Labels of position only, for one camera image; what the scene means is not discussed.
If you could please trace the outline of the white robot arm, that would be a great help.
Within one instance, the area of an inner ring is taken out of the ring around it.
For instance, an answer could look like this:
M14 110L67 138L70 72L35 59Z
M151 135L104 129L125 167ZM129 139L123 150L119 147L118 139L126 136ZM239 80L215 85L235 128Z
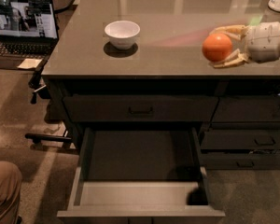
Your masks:
M228 51L223 58L209 59L215 68L237 66L243 63L266 63L280 59L280 22L262 22L259 25L231 25L214 29L209 38L244 41L244 51Z

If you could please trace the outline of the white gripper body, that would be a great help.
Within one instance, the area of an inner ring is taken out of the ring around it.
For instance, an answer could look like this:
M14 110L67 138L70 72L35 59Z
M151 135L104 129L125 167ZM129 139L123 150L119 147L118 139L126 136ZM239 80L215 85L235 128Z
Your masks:
M257 63L266 63L280 58L280 22L262 22L250 26L245 37L245 50Z

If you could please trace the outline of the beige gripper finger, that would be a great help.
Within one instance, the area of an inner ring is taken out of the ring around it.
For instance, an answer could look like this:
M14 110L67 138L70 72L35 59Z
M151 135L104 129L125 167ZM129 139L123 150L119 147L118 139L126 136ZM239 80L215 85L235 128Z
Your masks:
M249 56L239 49L233 51L227 58L219 62L210 62L214 68L226 68L241 65L249 62Z
M212 30L210 34L224 34L229 38L241 41L245 37L248 30L249 27L245 25L228 25L217 27Z

